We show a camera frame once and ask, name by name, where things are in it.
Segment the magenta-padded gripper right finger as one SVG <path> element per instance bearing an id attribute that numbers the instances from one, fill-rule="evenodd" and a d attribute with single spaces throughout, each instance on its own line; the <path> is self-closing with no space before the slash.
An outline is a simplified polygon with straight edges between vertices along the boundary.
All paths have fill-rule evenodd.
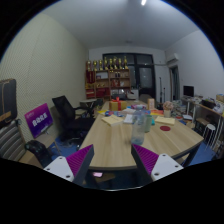
<path id="1" fill-rule="evenodd" d="M 140 145 L 132 144 L 131 154 L 137 165 L 137 179 L 141 186 L 183 169 L 166 153 L 158 155 Z"/>

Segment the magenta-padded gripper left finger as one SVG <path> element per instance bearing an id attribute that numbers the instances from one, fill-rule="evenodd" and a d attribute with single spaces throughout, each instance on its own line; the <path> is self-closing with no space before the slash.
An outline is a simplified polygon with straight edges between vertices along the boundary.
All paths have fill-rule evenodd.
<path id="1" fill-rule="evenodd" d="M 81 186 L 93 156 L 94 146 L 89 145 L 68 157 L 57 157 L 44 170 Z"/>

